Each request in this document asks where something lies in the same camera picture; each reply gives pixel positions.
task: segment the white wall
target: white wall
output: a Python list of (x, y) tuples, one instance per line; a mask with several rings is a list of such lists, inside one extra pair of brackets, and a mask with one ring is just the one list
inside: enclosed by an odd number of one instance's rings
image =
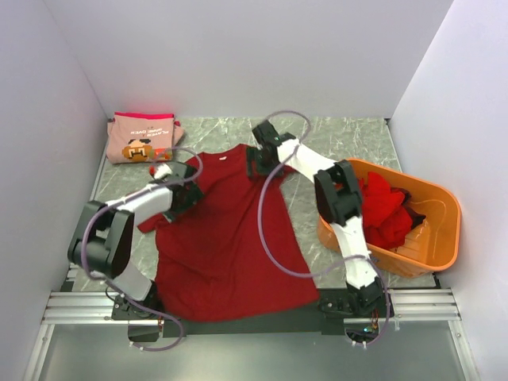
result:
[(404, 171), (460, 200), (451, 285), (480, 373), (506, 379), (508, 3), (455, 0), (391, 120)]
[(45, 0), (108, 114), (391, 117), (452, 0)]
[(41, 0), (0, 3), (0, 369), (21, 379), (90, 195), (105, 114)]

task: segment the red garment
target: red garment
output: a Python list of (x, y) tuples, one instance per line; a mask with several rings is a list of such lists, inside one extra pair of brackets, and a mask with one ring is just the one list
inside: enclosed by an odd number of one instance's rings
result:
[(404, 189), (391, 188), (375, 172), (368, 172), (367, 184), (363, 179), (359, 183), (364, 196), (362, 214), (365, 240), (385, 249), (404, 245), (406, 234), (425, 218), (403, 205), (410, 198), (410, 193)]
[[(249, 180), (244, 144), (199, 154), (197, 182), (205, 194), (172, 224), (155, 216), (139, 226), (156, 229), (156, 284), (170, 313), (194, 321), (222, 321), (287, 310), (318, 298), (312, 279), (281, 272), (261, 246), (256, 216), (264, 179)], [(188, 163), (194, 167), (198, 161)], [(279, 186), (270, 184), (264, 233), (274, 256), (293, 271), (309, 272)]]

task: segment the orange plastic bin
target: orange plastic bin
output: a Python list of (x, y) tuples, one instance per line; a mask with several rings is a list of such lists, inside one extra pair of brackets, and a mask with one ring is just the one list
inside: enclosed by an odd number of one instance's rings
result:
[[(426, 216), (422, 225), (406, 236), (403, 246), (385, 250), (368, 244), (376, 265), (383, 270), (414, 278), (432, 271), (443, 271), (457, 258), (460, 234), (460, 206), (449, 191), (436, 184), (405, 175), (390, 168), (348, 159), (356, 177), (367, 181), (370, 171), (379, 173), (392, 187), (401, 187), (411, 193), (408, 205)], [(327, 248), (340, 251), (332, 228), (321, 217), (317, 224), (319, 241)]]

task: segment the marble tabletop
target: marble tabletop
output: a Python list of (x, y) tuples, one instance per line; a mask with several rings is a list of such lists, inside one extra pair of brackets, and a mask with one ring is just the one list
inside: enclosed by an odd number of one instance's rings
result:
[[(239, 143), (254, 145), (251, 129), (262, 118), (224, 117), (224, 118), (182, 118), (186, 136), (180, 145), (193, 148), (196, 152), (224, 152)], [(276, 117), (272, 123), (279, 133), (290, 132), (300, 136), (304, 122), (296, 117)], [(334, 160), (356, 157), (400, 170), (390, 131), (381, 118), (335, 118), (314, 117), (311, 119), (313, 131), (305, 140), (305, 145), (323, 156)], [(178, 161), (191, 157), (186, 152), (177, 153)], [(100, 174), (95, 199), (107, 201), (142, 188), (151, 181), (147, 164), (112, 165), (105, 162)], [(294, 231), (309, 268), (320, 271), (335, 262), (339, 253), (321, 245), (316, 234), (318, 212), (314, 201), (314, 185), (300, 174), (290, 175), (282, 185), (287, 209), (293, 222)], [(154, 233), (143, 234), (134, 229), (131, 260), (150, 279), (156, 275), (158, 252)], [(407, 279), (384, 272), (389, 287), (435, 287), (432, 274)], [(345, 287), (344, 267), (336, 268), (328, 275), (316, 278), (316, 286)], [(79, 270), (73, 291), (103, 291), (104, 285), (90, 281)]]

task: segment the cartoon graphic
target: cartoon graphic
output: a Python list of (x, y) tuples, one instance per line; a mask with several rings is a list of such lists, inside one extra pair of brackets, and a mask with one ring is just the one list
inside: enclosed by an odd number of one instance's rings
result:
[(131, 139), (127, 146), (121, 150), (121, 154), (134, 163), (147, 161), (153, 156), (153, 148), (148, 145), (150, 142), (150, 139)]

